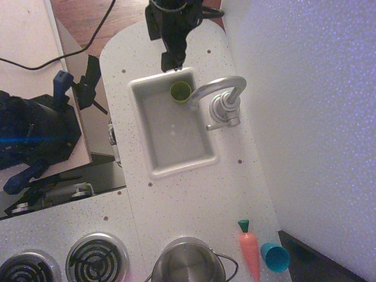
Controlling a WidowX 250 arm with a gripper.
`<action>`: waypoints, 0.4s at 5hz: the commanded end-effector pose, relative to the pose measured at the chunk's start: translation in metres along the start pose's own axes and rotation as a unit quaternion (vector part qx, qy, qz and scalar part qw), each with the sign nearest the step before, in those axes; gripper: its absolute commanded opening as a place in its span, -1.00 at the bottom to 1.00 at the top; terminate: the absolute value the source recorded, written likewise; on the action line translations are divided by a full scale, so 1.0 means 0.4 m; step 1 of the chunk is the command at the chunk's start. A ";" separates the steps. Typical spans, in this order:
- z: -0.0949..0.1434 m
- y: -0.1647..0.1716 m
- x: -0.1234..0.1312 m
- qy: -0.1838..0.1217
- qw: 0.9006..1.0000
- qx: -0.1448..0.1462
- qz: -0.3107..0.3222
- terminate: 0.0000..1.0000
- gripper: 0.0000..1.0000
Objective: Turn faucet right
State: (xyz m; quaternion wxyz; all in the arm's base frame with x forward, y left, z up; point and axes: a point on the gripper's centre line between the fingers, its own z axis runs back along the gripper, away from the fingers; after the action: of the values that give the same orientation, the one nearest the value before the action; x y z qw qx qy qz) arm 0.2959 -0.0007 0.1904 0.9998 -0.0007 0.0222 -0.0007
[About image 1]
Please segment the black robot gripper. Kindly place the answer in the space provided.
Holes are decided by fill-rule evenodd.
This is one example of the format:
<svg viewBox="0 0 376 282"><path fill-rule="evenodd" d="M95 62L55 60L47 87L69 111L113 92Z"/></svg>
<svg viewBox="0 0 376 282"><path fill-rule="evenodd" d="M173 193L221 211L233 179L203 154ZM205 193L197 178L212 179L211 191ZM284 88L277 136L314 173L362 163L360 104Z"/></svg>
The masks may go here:
<svg viewBox="0 0 376 282"><path fill-rule="evenodd" d="M149 1L145 9L150 40L161 39L161 70L167 72L183 67L186 59L186 38L202 19L202 1Z"/></svg>

